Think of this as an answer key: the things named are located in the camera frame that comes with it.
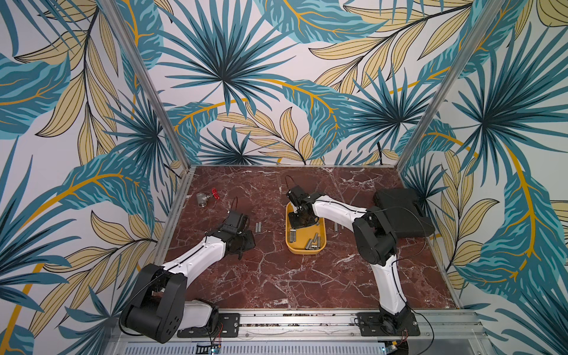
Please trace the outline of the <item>steel socket in tray front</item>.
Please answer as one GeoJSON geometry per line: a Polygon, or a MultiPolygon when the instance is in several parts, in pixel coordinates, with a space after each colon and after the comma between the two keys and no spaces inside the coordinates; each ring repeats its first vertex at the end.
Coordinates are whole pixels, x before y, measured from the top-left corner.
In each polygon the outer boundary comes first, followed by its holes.
{"type": "Polygon", "coordinates": [[[306,244],[305,250],[317,250],[320,248],[320,236],[318,233],[313,238],[309,239],[306,244]]]}

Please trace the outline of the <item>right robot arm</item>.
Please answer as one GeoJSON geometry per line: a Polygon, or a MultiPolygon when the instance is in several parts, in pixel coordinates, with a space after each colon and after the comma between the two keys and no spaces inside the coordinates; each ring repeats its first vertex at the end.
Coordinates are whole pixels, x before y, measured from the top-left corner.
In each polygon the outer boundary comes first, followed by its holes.
{"type": "Polygon", "coordinates": [[[389,336],[417,336],[420,334],[415,314],[407,303],[397,270],[397,230],[388,211],[400,209],[417,218],[405,205],[387,208],[361,208],[336,201],[318,192],[309,194],[300,186],[286,193],[294,211],[288,214],[291,228],[299,230],[326,219],[352,231],[359,255],[374,273],[380,293],[380,311],[377,320],[359,318],[360,325],[368,326],[389,336]]]}

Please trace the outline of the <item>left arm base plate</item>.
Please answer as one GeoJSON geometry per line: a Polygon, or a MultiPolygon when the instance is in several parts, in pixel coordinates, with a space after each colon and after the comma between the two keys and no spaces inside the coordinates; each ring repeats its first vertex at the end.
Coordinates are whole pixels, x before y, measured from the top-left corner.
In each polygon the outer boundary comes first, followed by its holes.
{"type": "Polygon", "coordinates": [[[178,338],[237,338],[240,330],[241,315],[239,313],[216,313],[204,327],[180,327],[178,338]]]}

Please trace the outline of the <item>aluminium front rail frame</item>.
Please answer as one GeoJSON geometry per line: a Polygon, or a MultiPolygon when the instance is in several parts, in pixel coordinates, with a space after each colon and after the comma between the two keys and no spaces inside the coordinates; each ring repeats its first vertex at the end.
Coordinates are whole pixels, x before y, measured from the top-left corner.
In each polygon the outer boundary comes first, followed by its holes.
{"type": "Polygon", "coordinates": [[[419,334],[362,335],[357,309],[236,309],[219,337],[161,344],[115,333],[106,354],[494,354],[476,312],[420,309],[419,334]]]}

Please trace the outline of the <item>yellow plastic storage tray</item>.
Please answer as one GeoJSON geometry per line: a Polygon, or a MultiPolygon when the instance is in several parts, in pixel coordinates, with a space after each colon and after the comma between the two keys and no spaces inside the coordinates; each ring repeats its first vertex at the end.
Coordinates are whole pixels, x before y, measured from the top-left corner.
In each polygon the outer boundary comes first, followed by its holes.
{"type": "Polygon", "coordinates": [[[294,243],[290,243],[288,242],[288,236],[292,228],[288,220],[288,213],[292,212],[293,210],[293,205],[291,203],[288,203],[285,210],[285,242],[289,251],[292,254],[297,255],[315,255],[320,253],[327,244],[325,221],[320,218],[319,222],[314,226],[303,229],[295,229],[297,231],[296,241],[294,243]],[[318,233],[320,236],[320,248],[317,250],[305,250],[306,244],[308,243],[309,239],[313,238],[316,233],[318,233]]]}

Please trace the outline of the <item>black plastic tool case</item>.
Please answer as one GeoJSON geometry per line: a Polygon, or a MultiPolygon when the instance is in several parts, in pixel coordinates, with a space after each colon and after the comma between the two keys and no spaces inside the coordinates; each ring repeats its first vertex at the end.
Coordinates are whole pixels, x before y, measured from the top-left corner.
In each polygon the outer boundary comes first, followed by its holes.
{"type": "Polygon", "coordinates": [[[384,211],[399,239],[426,238],[435,232],[430,218],[419,208],[418,195],[412,189],[378,190],[374,203],[384,211]]]}

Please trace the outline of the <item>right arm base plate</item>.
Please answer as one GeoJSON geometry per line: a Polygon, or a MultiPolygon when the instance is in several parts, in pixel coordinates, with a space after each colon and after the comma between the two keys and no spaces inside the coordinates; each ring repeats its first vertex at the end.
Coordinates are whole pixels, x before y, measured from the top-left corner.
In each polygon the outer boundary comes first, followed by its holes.
{"type": "Polygon", "coordinates": [[[362,337],[416,337],[420,329],[412,312],[392,315],[387,312],[359,312],[355,324],[362,337]]]}

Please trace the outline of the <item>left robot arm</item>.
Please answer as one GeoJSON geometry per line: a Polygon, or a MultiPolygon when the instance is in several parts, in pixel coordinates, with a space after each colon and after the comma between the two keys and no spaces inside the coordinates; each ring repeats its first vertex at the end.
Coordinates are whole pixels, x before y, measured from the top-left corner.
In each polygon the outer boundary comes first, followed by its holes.
{"type": "Polygon", "coordinates": [[[248,224],[247,215],[232,210],[219,227],[207,232],[185,254],[163,265],[143,267],[121,312],[121,331],[162,344],[175,336],[212,340],[222,326],[218,307],[201,300],[188,303],[186,290],[224,257],[235,254],[241,258],[255,247],[248,224]]]}

